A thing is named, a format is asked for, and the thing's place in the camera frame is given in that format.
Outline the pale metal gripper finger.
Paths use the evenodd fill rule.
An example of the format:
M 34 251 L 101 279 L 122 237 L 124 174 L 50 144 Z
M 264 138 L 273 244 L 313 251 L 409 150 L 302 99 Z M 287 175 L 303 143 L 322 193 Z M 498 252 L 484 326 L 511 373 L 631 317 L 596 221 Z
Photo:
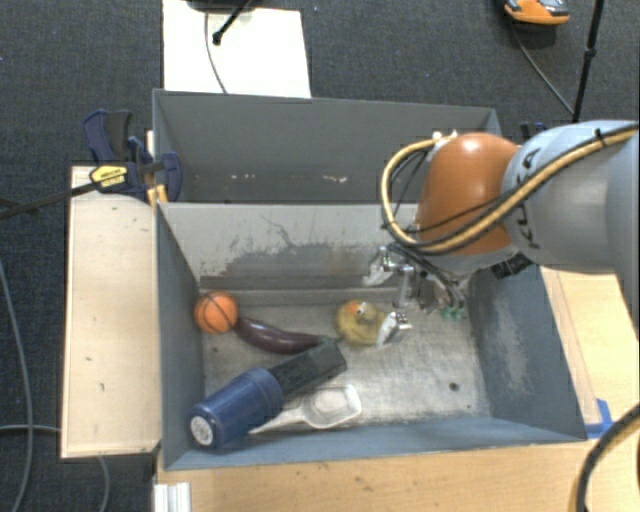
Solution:
M 376 346 L 386 347 L 399 343 L 413 329 L 404 312 L 392 311 L 385 316 L 377 334 Z
M 378 249 L 370 261 L 367 273 L 362 277 L 363 286 L 381 286 L 398 272 L 398 263 L 393 259 L 388 246 Z

